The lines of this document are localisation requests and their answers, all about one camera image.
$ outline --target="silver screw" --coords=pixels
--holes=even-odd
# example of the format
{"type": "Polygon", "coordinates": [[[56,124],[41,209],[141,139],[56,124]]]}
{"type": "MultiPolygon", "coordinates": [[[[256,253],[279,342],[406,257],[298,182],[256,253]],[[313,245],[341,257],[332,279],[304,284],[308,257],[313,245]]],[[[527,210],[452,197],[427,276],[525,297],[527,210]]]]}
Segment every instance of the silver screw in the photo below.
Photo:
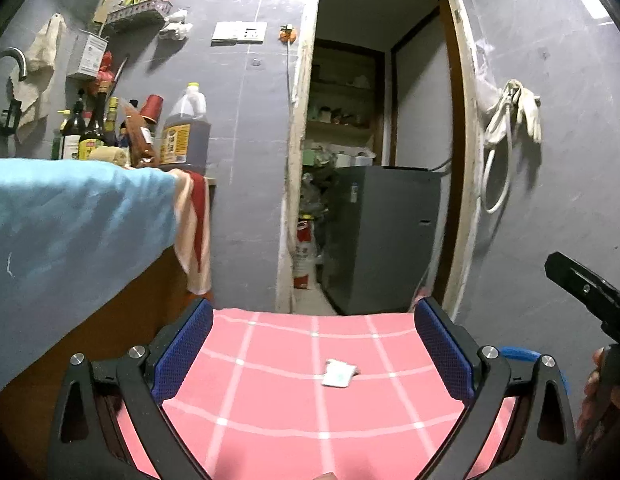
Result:
{"type": "Polygon", "coordinates": [[[499,356],[499,351],[494,346],[484,346],[481,348],[481,353],[488,359],[496,359],[499,356]]]}
{"type": "Polygon", "coordinates": [[[554,358],[551,355],[542,355],[541,362],[548,368],[552,368],[554,366],[554,358]]]}
{"type": "Polygon", "coordinates": [[[83,359],[85,359],[85,355],[83,355],[81,352],[77,352],[72,357],[70,357],[70,362],[73,365],[80,365],[83,362],[83,359]]]}
{"type": "Polygon", "coordinates": [[[145,355],[145,348],[141,345],[136,345],[133,346],[132,348],[130,348],[127,351],[127,354],[132,358],[132,359],[138,359],[139,357],[143,357],[145,355]]]}

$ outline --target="shelving unit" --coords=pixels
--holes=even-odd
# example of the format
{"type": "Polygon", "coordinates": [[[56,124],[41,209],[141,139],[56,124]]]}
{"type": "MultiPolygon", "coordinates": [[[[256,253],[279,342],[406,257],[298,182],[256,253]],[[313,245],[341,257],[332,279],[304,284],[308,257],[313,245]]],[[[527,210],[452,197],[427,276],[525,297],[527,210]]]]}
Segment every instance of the shelving unit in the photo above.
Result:
{"type": "Polygon", "coordinates": [[[312,81],[310,84],[310,92],[354,96],[360,99],[375,98],[375,89],[373,88],[359,88],[354,85],[324,81],[312,81]]]}
{"type": "Polygon", "coordinates": [[[316,40],[306,141],[370,148],[378,154],[378,164],[383,144],[384,64],[382,52],[316,40]],[[327,110],[330,123],[323,117],[319,120],[327,110]]]}

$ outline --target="wooden door frame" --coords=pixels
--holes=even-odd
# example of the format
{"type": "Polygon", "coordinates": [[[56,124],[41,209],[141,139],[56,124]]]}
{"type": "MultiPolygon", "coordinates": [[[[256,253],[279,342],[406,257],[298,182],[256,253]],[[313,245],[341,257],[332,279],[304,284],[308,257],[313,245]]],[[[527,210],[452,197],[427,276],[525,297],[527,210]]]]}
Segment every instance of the wooden door frame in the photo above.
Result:
{"type": "MultiPolygon", "coordinates": [[[[285,196],[282,203],[277,312],[294,311],[292,262],[296,248],[296,218],[302,172],[301,146],[310,89],[318,3],[319,0],[308,1],[301,19],[288,137],[285,196]]],[[[468,279],[476,240],[483,152],[476,111],[476,51],[466,8],[463,0],[439,0],[439,9],[450,65],[453,153],[450,200],[433,294],[443,309],[455,319],[468,279]]]]}

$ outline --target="blue hose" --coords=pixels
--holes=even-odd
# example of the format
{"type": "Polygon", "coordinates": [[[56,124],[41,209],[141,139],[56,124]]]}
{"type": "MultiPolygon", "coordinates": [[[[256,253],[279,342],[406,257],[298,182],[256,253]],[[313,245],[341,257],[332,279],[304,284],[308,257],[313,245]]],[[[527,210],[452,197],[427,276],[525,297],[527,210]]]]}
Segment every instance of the blue hose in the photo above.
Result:
{"type": "MultiPolygon", "coordinates": [[[[527,348],[518,348],[516,346],[502,346],[499,348],[501,355],[503,355],[506,359],[514,359],[516,361],[528,361],[535,362],[541,354],[539,352],[535,352],[533,350],[528,350],[527,348]]],[[[565,378],[563,372],[561,372],[561,378],[564,382],[565,392],[570,394],[570,384],[568,384],[568,380],[565,378]]]]}

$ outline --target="plastic jug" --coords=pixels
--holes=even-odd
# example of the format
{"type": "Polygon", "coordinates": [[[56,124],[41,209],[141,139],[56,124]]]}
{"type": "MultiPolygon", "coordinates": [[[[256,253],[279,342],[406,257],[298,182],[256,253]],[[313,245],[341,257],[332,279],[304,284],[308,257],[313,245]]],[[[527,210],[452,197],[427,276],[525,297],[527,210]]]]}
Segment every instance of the plastic jug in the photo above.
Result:
{"type": "Polygon", "coordinates": [[[205,96],[199,92],[199,83],[189,83],[163,126],[161,169],[179,168],[205,174],[209,139],[205,96]]]}

